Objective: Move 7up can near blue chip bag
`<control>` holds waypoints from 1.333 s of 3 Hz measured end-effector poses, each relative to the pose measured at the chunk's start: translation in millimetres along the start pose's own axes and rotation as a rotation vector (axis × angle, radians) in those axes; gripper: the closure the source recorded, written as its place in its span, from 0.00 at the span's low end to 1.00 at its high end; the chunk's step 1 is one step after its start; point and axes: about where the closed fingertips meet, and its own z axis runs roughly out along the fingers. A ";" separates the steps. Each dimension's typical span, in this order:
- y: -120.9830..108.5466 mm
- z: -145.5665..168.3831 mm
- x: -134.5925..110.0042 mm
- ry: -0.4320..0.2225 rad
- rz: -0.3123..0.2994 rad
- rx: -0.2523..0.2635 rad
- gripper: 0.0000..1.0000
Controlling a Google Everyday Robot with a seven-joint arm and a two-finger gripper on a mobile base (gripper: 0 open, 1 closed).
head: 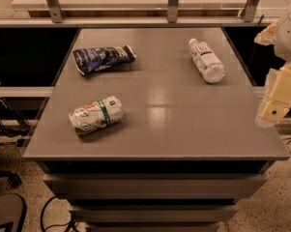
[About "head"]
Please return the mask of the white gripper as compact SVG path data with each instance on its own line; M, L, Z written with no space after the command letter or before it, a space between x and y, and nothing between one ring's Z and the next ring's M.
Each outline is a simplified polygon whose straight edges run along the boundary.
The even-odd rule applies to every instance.
M269 70L255 116L257 126L270 128L291 109L291 4L278 22L256 35L254 42L265 46L275 44L275 55L288 61L279 70Z

